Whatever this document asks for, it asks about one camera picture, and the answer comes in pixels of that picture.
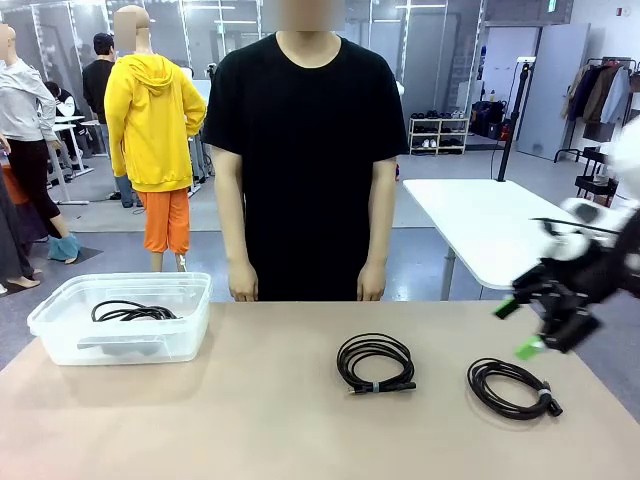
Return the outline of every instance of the coiled black cable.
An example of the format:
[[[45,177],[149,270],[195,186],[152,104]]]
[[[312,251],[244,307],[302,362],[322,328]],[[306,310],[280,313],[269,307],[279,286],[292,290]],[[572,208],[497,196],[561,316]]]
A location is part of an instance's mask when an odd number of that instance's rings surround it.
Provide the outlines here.
[[[104,313],[100,315],[100,317],[96,318],[96,311],[100,307],[112,304],[132,305],[136,308],[119,308]],[[135,320],[136,318],[149,317],[154,320],[171,320],[178,318],[168,308],[156,306],[147,307],[145,305],[141,305],[135,302],[129,302],[126,300],[107,300],[106,302],[99,303],[98,305],[93,307],[93,310],[91,310],[91,320],[93,320],[94,322],[106,322],[107,320],[116,319],[120,320],[121,322],[130,322],[131,320]]]
[[[496,394],[487,384],[487,378],[492,375],[512,378],[530,386],[538,392],[538,402],[530,407],[521,407],[506,401]],[[467,370],[467,381],[473,393],[491,410],[513,420],[532,420],[544,415],[545,412],[553,417],[562,413],[562,408],[551,395],[551,387],[541,382],[524,368],[496,358],[481,358],[471,364]]]
[[[382,382],[369,382],[356,375],[358,362],[375,355],[396,360],[402,365],[402,372]],[[363,333],[351,337],[338,350],[336,363],[344,381],[351,385],[350,393],[356,395],[416,388],[416,384],[411,381],[414,374],[411,352],[398,340],[384,333]]]

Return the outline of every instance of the hand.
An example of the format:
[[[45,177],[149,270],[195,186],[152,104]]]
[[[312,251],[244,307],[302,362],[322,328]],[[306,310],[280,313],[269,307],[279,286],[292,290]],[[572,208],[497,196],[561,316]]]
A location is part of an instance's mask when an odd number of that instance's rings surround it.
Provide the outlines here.
[[[382,298],[387,283],[384,263],[367,262],[358,275],[358,301],[377,302]]]
[[[248,260],[229,263],[229,293],[236,302],[258,301],[258,275]]]
[[[7,155],[11,154],[11,146],[9,145],[9,142],[7,141],[5,136],[2,135],[1,133],[0,133],[0,146],[4,149],[5,152],[7,152]]]

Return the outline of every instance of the black t-shirt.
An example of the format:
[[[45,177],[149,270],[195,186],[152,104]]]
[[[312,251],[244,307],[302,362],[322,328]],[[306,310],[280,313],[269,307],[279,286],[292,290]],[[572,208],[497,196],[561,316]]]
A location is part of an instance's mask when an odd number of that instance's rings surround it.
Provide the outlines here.
[[[107,82],[113,62],[109,60],[95,60],[82,71],[82,87],[84,98],[91,110],[98,115],[98,121],[103,125],[107,123],[104,116],[104,92],[107,90]]]
[[[275,35],[232,52],[213,79],[203,141],[242,156],[259,297],[355,299],[373,163],[408,151],[385,60],[342,39],[334,60],[306,69]]]

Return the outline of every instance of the man's left arm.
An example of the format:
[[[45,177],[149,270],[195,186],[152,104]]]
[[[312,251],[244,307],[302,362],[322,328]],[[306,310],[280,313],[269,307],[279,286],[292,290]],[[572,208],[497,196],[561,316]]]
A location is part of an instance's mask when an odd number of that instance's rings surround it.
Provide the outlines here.
[[[379,57],[375,76],[375,132],[368,144],[372,163],[369,192],[369,251],[358,276],[358,300],[377,301],[386,285],[386,264],[396,203],[396,156],[408,153],[402,104],[396,80]]]
[[[369,252],[358,277],[358,300],[378,301],[386,284],[389,239],[396,205],[396,159],[373,164],[369,194]]]

